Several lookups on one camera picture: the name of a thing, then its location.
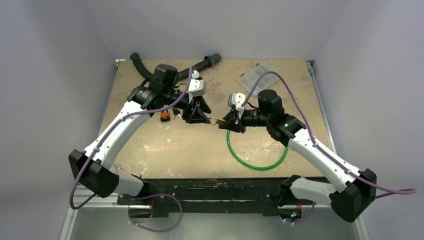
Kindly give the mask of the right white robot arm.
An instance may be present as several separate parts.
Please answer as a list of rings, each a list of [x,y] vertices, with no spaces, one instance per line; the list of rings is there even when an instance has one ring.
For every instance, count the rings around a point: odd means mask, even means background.
[[[375,200],[376,189],[360,179],[375,184],[376,174],[370,169],[360,170],[329,150],[302,121],[285,112],[276,91],[262,90],[254,109],[242,106],[246,98],[242,93],[229,96],[230,111],[216,121],[219,129],[244,133],[247,127],[265,127],[274,140],[302,156],[328,180],[324,183],[292,175],[280,186],[279,206],[309,200],[331,207],[342,220],[352,223]]]

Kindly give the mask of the green cable lock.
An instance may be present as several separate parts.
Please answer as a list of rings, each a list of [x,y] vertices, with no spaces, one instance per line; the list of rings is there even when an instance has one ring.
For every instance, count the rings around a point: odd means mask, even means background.
[[[253,171],[270,171],[288,158],[290,150],[272,139],[267,132],[251,133],[227,131],[225,143],[229,154],[238,164]]]

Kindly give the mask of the orange black padlock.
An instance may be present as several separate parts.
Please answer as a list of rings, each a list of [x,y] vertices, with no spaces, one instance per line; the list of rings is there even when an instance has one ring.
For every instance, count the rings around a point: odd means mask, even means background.
[[[164,110],[160,113],[160,121],[162,123],[169,122],[171,120],[171,116],[168,110]]]

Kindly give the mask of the black head key bunch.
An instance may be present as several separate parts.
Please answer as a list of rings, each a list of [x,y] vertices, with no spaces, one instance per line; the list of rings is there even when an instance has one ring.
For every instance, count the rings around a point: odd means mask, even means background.
[[[179,119],[182,119],[182,116],[181,116],[181,111],[178,109],[178,108],[173,108],[172,109],[172,112],[173,112],[173,115],[174,115],[174,120],[176,119],[176,118],[179,118]]]

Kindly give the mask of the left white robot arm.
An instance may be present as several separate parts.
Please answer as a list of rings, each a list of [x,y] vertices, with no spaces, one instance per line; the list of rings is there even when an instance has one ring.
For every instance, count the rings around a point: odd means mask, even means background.
[[[149,191],[140,177],[120,175],[110,169],[128,140],[155,113],[170,108],[211,113],[203,99],[206,84],[200,70],[192,66],[186,72],[187,83],[183,90],[179,90],[175,88],[180,76],[177,69],[167,64],[157,65],[148,84],[131,90],[118,115],[97,139],[84,150],[74,149],[69,154],[71,171],[78,184],[101,198],[118,193],[129,195],[138,205],[148,201]]]

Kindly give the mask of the small brass padlock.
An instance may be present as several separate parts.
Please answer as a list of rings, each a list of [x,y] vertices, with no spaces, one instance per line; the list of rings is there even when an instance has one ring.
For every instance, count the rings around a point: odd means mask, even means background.
[[[210,124],[213,126],[219,126],[225,122],[224,119],[216,118],[216,117],[210,117],[209,120],[210,120]]]

